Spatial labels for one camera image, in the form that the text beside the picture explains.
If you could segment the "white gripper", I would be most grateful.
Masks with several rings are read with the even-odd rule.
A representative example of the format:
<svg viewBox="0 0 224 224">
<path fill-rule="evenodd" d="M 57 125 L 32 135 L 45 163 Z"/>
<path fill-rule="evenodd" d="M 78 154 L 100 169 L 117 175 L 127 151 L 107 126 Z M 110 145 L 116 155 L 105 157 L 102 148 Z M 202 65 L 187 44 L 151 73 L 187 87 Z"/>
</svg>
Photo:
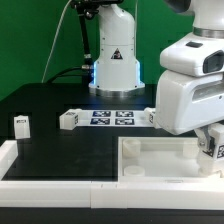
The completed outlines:
<svg viewBox="0 0 224 224">
<path fill-rule="evenodd" d="M 214 156 L 214 138 L 207 128 L 224 120 L 224 74 L 193 77 L 165 71 L 156 93 L 156 122 L 161 128 L 179 135 L 195 129 L 198 147 Z"/>
</svg>

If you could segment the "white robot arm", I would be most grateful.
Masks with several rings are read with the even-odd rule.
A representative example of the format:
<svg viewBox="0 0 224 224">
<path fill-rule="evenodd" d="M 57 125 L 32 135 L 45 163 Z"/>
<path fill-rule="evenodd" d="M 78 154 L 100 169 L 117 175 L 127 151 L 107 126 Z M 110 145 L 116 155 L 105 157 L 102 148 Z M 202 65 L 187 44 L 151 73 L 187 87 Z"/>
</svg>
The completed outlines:
<svg viewBox="0 0 224 224">
<path fill-rule="evenodd" d="M 194 17 L 193 30 L 164 49 L 155 126 L 179 135 L 194 129 L 206 134 L 224 120 L 224 0 L 164 0 L 177 14 Z M 92 93 L 127 96 L 145 88 L 135 46 L 134 19 L 118 5 L 99 4 L 100 47 L 94 63 Z"/>
</svg>

